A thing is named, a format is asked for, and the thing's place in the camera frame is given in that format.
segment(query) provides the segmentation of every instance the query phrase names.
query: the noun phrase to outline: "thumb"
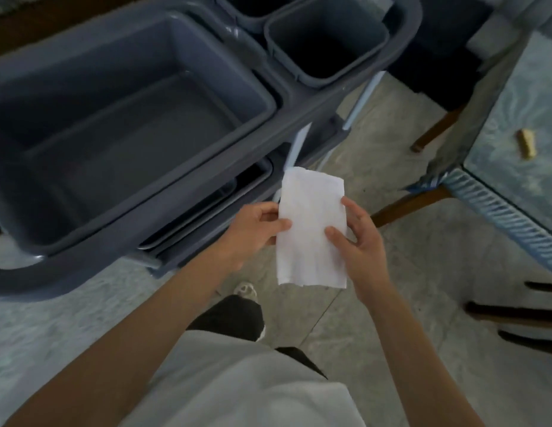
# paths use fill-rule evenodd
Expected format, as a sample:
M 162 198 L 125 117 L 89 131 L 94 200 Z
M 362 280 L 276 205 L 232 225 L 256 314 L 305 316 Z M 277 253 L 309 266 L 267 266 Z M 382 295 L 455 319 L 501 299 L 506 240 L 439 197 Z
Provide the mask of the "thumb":
M 290 219 L 278 219 L 273 222 L 267 222 L 266 227 L 270 236 L 274 236 L 279 232 L 288 230 L 292 227 L 292 221 Z
M 328 226 L 325 230 L 325 234 L 327 239 L 337 248 L 343 257 L 353 248 L 349 240 L 333 226 Z

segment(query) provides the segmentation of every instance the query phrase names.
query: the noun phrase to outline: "shoe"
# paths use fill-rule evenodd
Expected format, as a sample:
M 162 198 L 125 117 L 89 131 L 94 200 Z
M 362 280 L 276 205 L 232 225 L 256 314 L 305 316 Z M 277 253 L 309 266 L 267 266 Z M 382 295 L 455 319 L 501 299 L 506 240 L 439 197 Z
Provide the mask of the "shoe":
M 260 304 L 258 302 L 258 294 L 256 293 L 256 289 L 254 288 L 254 285 L 249 282 L 243 282 L 239 284 L 236 289 L 233 291 L 233 294 L 238 295 L 241 298 L 249 299 L 251 301 L 254 301 L 257 304 Z M 266 324 L 264 324 L 264 328 L 262 329 L 262 332 L 260 333 L 260 337 L 256 339 L 257 342 L 262 340 L 266 336 Z

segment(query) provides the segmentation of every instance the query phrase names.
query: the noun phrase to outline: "gray utility cart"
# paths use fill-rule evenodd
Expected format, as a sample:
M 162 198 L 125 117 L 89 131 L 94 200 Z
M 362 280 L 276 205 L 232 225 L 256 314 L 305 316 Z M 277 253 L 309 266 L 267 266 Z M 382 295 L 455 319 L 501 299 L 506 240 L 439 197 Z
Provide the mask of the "gray utility cart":
M 185 264 L 347 137 L 420 25 L 393 1 L 381 22 L 357 0 L 143 0 L 0 57 L 0 225 L 42 258 L 0 269 L 0 298 Z

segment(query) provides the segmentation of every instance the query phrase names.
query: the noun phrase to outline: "black pants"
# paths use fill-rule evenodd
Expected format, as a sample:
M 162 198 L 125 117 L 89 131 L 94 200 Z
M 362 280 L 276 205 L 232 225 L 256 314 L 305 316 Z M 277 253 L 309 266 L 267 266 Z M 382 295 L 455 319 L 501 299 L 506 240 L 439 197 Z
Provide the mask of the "black pants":
M 198 316 L 187 329 L 216 332 L 255 342 L 264 329 L 262 308 L 250 299 L 230 295 Z M 285 347 L 276 350 L 326 378 L 326 375 L 300 349 Z

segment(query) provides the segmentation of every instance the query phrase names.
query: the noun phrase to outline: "folded white cloth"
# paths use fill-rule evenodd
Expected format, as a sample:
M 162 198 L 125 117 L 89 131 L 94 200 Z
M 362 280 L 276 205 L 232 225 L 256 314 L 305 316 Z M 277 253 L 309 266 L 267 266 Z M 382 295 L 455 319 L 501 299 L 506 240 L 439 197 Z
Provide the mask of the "folded white cloth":
M 343 259 L 324 234 L 327 226 L 347 233 L 343 195 L 341 178 L 299 167 L 286 170 L 278 214 L 293 224 L 276 240 L 279 285 L 347 286 Z

